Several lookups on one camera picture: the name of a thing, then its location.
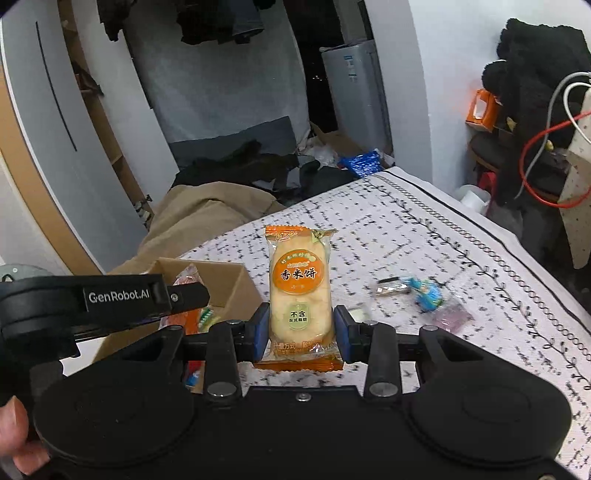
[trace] orange label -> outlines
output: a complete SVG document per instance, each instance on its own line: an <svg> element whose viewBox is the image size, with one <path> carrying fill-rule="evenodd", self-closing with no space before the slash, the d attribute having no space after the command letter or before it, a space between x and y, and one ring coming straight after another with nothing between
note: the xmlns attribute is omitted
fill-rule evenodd
<svg viewBox="0 0 591 480"><path fill-rule="evenodd" d="M300 295L315 290L324 278L322 260L309 250L287 252L275 264L273 283L286 293Z"/></svg>

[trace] screw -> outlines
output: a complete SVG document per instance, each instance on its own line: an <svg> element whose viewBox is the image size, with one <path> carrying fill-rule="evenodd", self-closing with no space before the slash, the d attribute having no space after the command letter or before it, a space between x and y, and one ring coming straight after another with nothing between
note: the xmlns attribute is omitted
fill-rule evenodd
<svg viewBox="0 0 591 480"><path fill-rule="evenodd" d="M312 395L310 395L309 393L298 393L296 396L297 401L310 401L312 400Z"/></svg>
<svg viewBox="0 0 591 480"><path fill-rule="evenodd" d="M228 382L215 382L208 386L207 393L215 398L226 398L236 393L236 386Z"/></svg>
<svg viewBox="0 0 591 480"><path fill-rule="evenodd" d="M374 397L393 397L398 393L398 387L389 382L377 382L369 387L369 392Z"/></svg>

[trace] patterned tablecloth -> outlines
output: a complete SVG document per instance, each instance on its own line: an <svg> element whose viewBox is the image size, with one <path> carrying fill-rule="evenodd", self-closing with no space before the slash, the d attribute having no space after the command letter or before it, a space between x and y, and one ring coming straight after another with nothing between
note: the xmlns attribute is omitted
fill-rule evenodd
<svg viewBox="0 0 591 480"><path fill-rule="evenodd" d="M562 390L573 422L558 457L591 480L591 317L526 251L513 234L399 168L332 190L249 223L183 258L244 263L263 299L269 296L264 226L336 228L330 283L333 305L369 301L368 285L399 273L434 277L455 291L474 320L458 335ZM417 333L427 321L412 296L372 304L375 320L399 333ZM362 364L343 371L256 370L241 364L243 386L353 384ZM413 364L401 366L405 391L418 388Z"/></svg>

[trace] white cable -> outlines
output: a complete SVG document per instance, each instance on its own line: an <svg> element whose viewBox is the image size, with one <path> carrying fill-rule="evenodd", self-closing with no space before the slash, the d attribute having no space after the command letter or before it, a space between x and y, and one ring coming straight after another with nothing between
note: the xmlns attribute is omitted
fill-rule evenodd
<svg viewBox="0 0 591 480"><path fill-rule="evenodd" d="M569 81L571 81L572 79L574 79L576 77L591 77L591 72L571 73L570 75L567 75L558 84L558 86L556 87L556 90L552 94L552 98L550 99L550 104L548 105L548 115L546 117L545 130L548 130L550 128L550 124L552 123L552 110L554 108L554 103L556 102L556 99L558 98L558 94L560 93L562 88L564 88L564 85L566 85ZM542 144L540 146L540 149L538 150L538 153L536 153L535 157L533 158L533 160L530 163L530 166L527 168L527 171L525 172L525 179L526 180L527 180L528 176L530 175L531 170L534 168L536 162L540 159L540 157L542 156L542 153L544 153L544 149L546 148L546 143L548 142L549 136L550 136L549 133L544 136L544 139L542 140ZM519 192L517 193L517 195L515 195L515 200L517 200L519 198L519 196L523 193L524 188L525 188L525 181L522 181L521 188L519 189Z"/></svg>
<svg viewBox="0 0 591 480"><path fill-rule="evenodd" d="M591 85L588 83L583 83L583 82L574 82L574 83L571 83L568 87L566 87L566 90L564 91L564 96L562 98L563 103L564 103L564 110L566 111L566 115L569 117L570 122L577 129L577 132L579 132L581 134L581 136L584 138L584 140L589 145L591 145L591 140L589 139L589 137L587 137L587 135L584 134L583 129L581 129L581 127L579 127L579 124L576 122L576 120L573 118L573 114L570 112L569 95L570 95L570 91L576 87L591 88Z"/></svg>

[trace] gray cabinet door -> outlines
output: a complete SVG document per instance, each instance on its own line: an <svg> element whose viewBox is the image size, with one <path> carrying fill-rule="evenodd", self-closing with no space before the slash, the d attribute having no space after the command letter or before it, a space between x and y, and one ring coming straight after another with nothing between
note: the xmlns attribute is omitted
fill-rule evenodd
<svg viewBox="0 0 591 480"><path fill-rule="evenodd" d="M20 0L0 24L12 102L37 168L74 234L103 271L146 234L98 136L70 64L56 0Z"/></svg>

